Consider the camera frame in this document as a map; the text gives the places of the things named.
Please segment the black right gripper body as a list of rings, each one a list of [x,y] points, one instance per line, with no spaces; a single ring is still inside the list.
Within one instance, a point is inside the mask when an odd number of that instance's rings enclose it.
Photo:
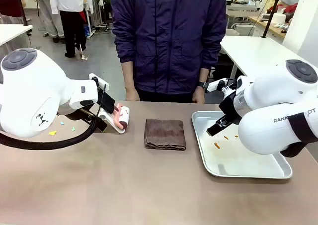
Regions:
[[[226,96],[223,101],[220,103],[219,108],[224,113],[224,116],[218,120],[219,125],[230,125],[235,124],[238,125],[241,121],[241,116],[237,113],[234,107],[234,98],[236,96],[236,92],[232,92],[228,96]]]

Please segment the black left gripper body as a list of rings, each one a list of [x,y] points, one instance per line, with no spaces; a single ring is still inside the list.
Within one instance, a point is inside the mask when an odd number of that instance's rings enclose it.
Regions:
[[[98,90],[97,104],[107,113],[112,114],[114,112],[115,100],[103,90]]]

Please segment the person's right hand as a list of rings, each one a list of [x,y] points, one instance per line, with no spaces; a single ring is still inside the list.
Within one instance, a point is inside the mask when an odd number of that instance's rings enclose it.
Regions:
[[[126,100],[127,101],[140,101],[139,94],[135,87],[126,87]]]

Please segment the person's left hand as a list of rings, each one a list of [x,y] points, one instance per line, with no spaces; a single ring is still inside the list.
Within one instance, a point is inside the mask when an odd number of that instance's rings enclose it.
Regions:
[[[205,103],[205,90],[201,86],[197,86],[193,95],[192,95],[192,102],[197,104],[204,104]]]

